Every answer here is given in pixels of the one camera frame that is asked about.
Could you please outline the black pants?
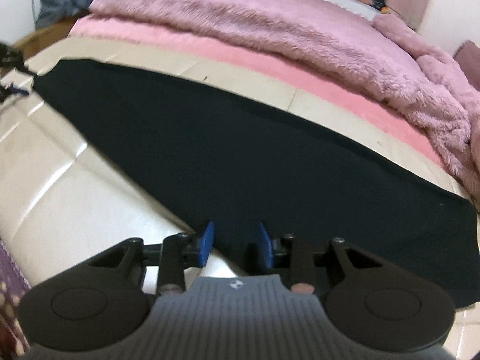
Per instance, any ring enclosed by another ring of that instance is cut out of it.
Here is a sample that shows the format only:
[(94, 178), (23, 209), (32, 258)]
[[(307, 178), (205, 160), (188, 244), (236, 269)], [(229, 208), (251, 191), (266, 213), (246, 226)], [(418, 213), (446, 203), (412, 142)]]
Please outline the black pants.
[(260, 224), (320, 245), (340, 236), (479, 300), (473, 204), (334, 131), (195, 81), (63, 59), (34, 90), (131, 180), (256, 274)]

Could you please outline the cardboard box with print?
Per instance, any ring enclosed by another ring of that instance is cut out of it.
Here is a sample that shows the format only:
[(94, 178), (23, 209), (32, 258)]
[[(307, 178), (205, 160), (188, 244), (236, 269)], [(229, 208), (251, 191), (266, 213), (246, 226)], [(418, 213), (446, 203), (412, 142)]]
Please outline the cardboard box with print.
[(47, 47), (68, 36), (79, 16), (63, 19), (49, 27), (41, 28), (18, 40), (13, 48), (20, 50), (24, 59), (30, 59)]

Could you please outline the pink bed sheet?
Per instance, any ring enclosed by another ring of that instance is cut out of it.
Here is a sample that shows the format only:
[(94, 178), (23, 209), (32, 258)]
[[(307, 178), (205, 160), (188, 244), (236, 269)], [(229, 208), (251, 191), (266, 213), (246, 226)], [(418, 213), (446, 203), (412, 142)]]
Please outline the pink bed sheet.
[(338, 80), (281, 55), (233, 46), (215, 38), (178, 31), (164, 25), (115, 18), (95, 19), (93, 16), (86, 16), (75, 22), (69, 34), (165, 47), (262, 73), (354, 113), (419, 151), (437, 165), (443, 165), (425, 133), (409, 124), (398, 112), (353, 88), (348, 88)]

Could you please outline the fluffy purple blanket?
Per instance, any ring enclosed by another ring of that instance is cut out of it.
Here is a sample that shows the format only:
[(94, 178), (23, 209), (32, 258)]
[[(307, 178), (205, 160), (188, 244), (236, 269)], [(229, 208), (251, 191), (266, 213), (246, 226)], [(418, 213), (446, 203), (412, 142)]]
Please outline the fluffy purple blanket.
[(274, 53), (360, 89), (421, 128), (479, 195), (479, 92), (448, 53), (400, 18), (322, 0), (94, 0), (80, 31), (140, 41), (163, 26)]

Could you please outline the purple quilted headboard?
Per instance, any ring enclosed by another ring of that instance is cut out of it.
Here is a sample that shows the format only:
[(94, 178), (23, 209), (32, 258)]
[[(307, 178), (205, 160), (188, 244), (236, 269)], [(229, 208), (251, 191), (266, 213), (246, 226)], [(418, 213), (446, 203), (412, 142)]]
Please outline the purple quilted headboard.
[(473, 41), (466, 41), (457, 49), (453, 58), (459, 64), (470, 85), (479, 91), (480, 49)]

